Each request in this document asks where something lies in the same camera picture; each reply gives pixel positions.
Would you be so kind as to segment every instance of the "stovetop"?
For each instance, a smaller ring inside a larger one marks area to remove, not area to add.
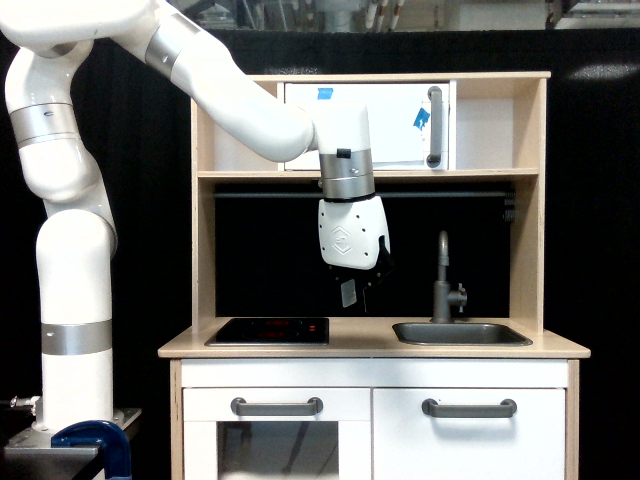
[[[326,345],[329,319],[322,317],[232,318],[205,346]]]

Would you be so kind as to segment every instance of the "drawer handle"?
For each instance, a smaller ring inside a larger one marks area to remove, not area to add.
[[[431,87],[428,95],[431,100],[431,153],[427,157],[427,165],[436,168],[442,160],[442,90]]]
[[[239,417],[312,417],[322,408],[322,400],[316,397],[307,403],[247,403],[240,397],[231,401],[231,411]]]
[[[511,418],[517,409],[509,398],[500,405],[438,405],[433,398],[422,402],[424,414],[436,418]]]

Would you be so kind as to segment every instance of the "stainless steel sink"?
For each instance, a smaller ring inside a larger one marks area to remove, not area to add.
[[[396,323],[398,340],[416,345],[496,345],[519,347],[533,342],[504,325],[494,323]]]

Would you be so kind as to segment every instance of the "oven door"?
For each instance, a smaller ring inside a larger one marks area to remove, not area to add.
[[[370,480],[367,388],[184,389],[185,480]]]

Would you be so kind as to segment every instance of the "faucet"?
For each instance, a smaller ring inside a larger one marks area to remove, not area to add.
[[[449,237],[444,230],[440,232],[438,245],[438,280],[433,284],[433,318],[432,323],[453,323],[451,319],[452,306],[462,307],[467,304],[467,291],[458,284],[458,290],[451,290],[447,282],[447,267],[449,266]]]

